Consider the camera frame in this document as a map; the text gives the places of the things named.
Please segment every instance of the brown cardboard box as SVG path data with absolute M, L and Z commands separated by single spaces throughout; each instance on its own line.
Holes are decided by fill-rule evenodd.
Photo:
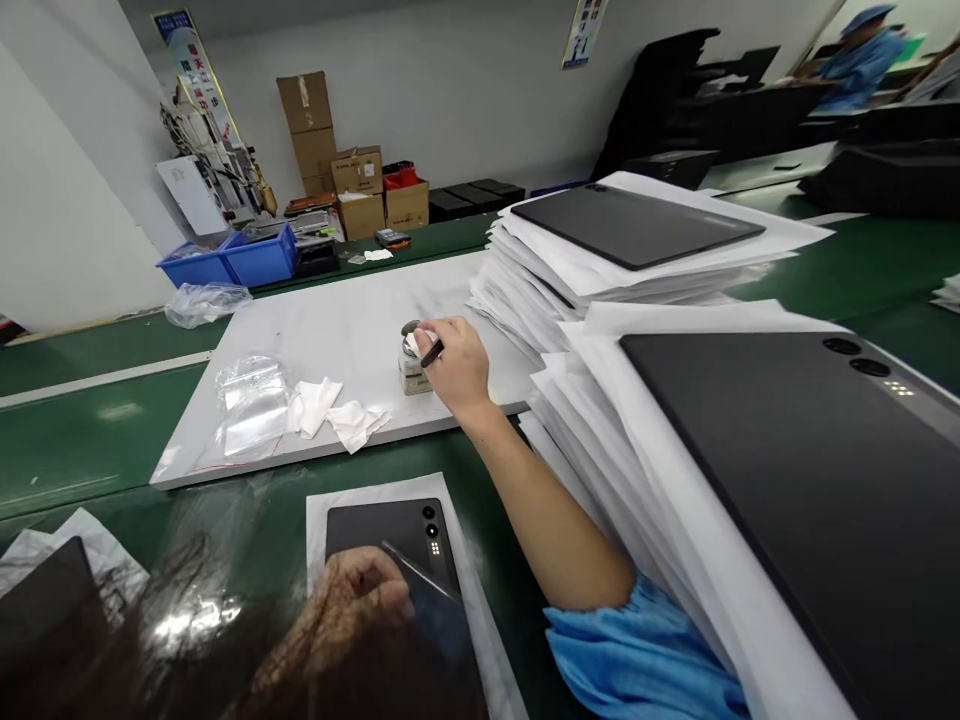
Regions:
M 340 218 L 347 240 L 363 240 L 383 230 L 383 195 L 371 195 L 362 200 L 340 203 Z
M 330 163 L 330 174 L 337 192 L 383 192 L 383 166 L 380 146 L 353 148 L 339 153 Z
M 337 157 L 337 141 L 333 128 L 311 130 L 308 133 L 291 135 L 293 154 L 297 156 L 300 177 L 313 177 L 330 173 L 330 161 Z
M 430 183 L 388 190 L 387 227 L 400 232 L 423 227 L 430 222 Z
M 323 72 L 277 78 L 277 88 L 291 134 L 333 126 Z
M 333 192 L 333 176 L 314 175 L 310 178 L 302 178 L 303 189 L 306 197 L 321 195 L 326 192 Z

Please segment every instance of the green workbench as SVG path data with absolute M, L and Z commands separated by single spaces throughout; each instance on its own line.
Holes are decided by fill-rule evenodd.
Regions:
M 795 218 L 821 214 L 793 197 L 791 187 L 763 190 L 726 199 Z M 406 259 L 398 253 L 385 261 L 391 265 L 369 270 L 479 249 L 489 222 L 424 228 L 418 232 L 429 231 L 435 247 L 456 249 Z M 775 297 L 790 310 L 845 324 L 960 392 L 960 368 L 949 362 L 960 350 L 960 317 L 926 302 L 943 277 L 960 272 L 960 225 L 859 218 L 835 229 L 732 294 Z M 428 245 L 419 240 L 412 250 Z M 0 351 L 0 395 L 211 350 L 225 325 L 184 331 L 153 315 L 8 348 Z M 17 354 L 7 357 L 11 351 Z M 11 368 L 25 379 L 11 379 Z M 305 496 L 442 471 L 531 716 L 579 712 L 543 640 L 543 598 L 489 477 L 459 430 L 169 493 L 143 487 L 202 371 L 202 365 L 179 368 L 0 410 L 0 547 L 24 527 L 55 528 L 82 504 L 153 568 L 171 536 L 216 527 L 220 515 L 210 508 L 224 497 L 249 495 L 244 507 L 252 513 L 254 539 L 232 575 L 243 592 L 283 592 L 293 583 L 302 593 L 302 575 L 291 579 L 284 572 L 305 569 Z
M 387 260 L 354 265 L 341 260 L 340 269 L 323 275 L 255 288 L 254 297 L 325 285 L 357 275 L 392 270 L 481 249 L 494 214 L 453 220 L 410 231 L 410 247 L 394 251 Z M 338 250 L 363 253 L 379 250 L 372 238 L 344 243 Z M 143 315 L 119 322 L 69 332 L 0 349 L 0 398 L 7 395 L 83 380 L 118 370 L 148 365 L 213 350 L 227 329 L 229 318 L 193 330 L 167 322 L 162 314 Z
M 462 252 L 482 246 L 488 222 L 472 218 L 420 232 L 429 230 L 436 245 L 447 247 L 443 238 L 449 227 Z M 836 235 L 775 263 L 764 280 L 731 294 L 744 300 L 777 298 L 792 311 L 848 325 L 960 392 L 960 365 L 934 351 L 939 341 L 917 342 L 890 314 L 916 303 L 925 320 L 924 337 L 956 337 L 960 318 L 923 305 L 944 276 L 960 272 L 957 225 L 867 217 L 835 227 Z M 415 241 L 411 249 L 417 246 Z M 72 379 L 71 371 L 120 369 L 123 359 L 133 366 L 163 355 L 174 358 L 212 349 L 224 327 L 222 322 L 181 330 L 158 315 L 128 320 L 2 350 L 0 377 L 22 373 L 37 387 Z M 12 360 L 7 353 L 13 353 Z M 30 372 L 30 362 L 39 368 L 45 359 L 55 372 Z M 203 365 L 194 365 L 0 410 L 0 453 L 5 459 L 0 519 L 146 484 L 202 371 Z M 56 452 L 49 451 L 51 442 Z
M 228 597 L 300 601 L 306 503 L 317 495 L 442 472 L 530 717 L 585 717 L 544 638 L 537 586 L 480 457 L 460 430 L 161 492 L 137 488 L 0 522 L 0 548 L 24 528 L 52 532 L 84 507 L 148 570 L 203 533 Z

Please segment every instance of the glue bottle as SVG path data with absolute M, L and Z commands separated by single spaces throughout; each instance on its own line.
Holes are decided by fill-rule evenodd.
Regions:
M 400 340 L 400 377 L 403 382 L 404 395 L 417 395 L 422 392 L 430 392 L 430 381 L 427 380 L 426 373 L 420 367 L 420 358 L 407 345 L 407 335 L 412 333 L 420 325 L 419 320 L 411 320 L 400 330 L 402 339 Z

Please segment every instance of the blue crate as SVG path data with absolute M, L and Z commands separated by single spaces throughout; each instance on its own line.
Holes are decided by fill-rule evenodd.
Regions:
M 297 240 L 290 223 L 284 223 L 275 238 L 248 240 L 242 232 L 234 233 L 218 251 L 241 285 L 257 287 L 293 277 Z
M 172 255 L 176 255 L 183 248 L 192 244 L 184 243 L 157 263 L 157 267 L 167 274 L 174 285 L 177 287 L 184 283 L 206 285 L 212 282 L 237 284 L 236 276 L 217 252 L 194 255 L 188 258 L 170 259 Z

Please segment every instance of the camera lens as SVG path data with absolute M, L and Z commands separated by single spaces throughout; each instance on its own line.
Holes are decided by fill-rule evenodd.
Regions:
M 841 355 L 858 355 L 860 353 L 859 345 L 843 338 L 829 338 L 824 340 L 823 344 Z
M 890 375 L 890 368 L 870 358 L 851 360 L 850 365 L 853 366 L 854 370 L 859 370 L 864 375 L 871 375 L 872 377 L 889 377 Z

